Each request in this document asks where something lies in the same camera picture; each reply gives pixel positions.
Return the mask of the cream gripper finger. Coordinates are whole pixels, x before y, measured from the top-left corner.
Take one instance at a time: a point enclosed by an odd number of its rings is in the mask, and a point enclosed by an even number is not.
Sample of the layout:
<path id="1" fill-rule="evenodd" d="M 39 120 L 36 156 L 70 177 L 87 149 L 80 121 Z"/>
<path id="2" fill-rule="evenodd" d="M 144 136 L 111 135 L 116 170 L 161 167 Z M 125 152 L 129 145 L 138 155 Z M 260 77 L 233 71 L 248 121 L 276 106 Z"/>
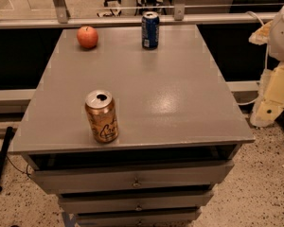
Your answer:
<path id="1" fill-rule="evenodd" d="M 258 30 L 252 33 L 248 41 L 251 44 L 257 44 L 257 45 L 263 45 L 268 43 L 271 25 L 272 21 L 264 24 L 262 27 L 260 27 Z"/>

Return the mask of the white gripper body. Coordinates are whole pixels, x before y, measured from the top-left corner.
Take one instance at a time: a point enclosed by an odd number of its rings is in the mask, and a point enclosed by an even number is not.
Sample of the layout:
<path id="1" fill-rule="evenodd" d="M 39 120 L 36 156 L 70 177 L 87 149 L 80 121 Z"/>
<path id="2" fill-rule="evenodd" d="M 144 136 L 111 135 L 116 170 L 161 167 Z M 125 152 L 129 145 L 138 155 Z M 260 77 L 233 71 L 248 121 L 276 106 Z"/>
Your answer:
<path id="1" fill-rule="evenodd" d="M 250 122 L 255 127 L 268 127 L 284 111 L 284 61 L 274 70 L 265 69 L 260 77 L 258 98 Z"/>

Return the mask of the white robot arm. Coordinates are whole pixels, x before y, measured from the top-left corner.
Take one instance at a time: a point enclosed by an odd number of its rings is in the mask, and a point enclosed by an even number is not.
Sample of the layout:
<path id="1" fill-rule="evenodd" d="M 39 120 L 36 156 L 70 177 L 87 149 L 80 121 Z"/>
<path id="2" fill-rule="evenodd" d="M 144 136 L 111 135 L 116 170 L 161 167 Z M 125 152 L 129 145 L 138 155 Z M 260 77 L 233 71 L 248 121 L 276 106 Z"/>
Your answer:
<path id="1" fill-rule="evenodd" d="M 284 111 L 284 6 L 272 21 L 252 33 L 249 42 L 267 44 L 268 55 L 279 61 L 275 69 L 263 70 L 250 116 L 253 126 L 267 127 Z"/>

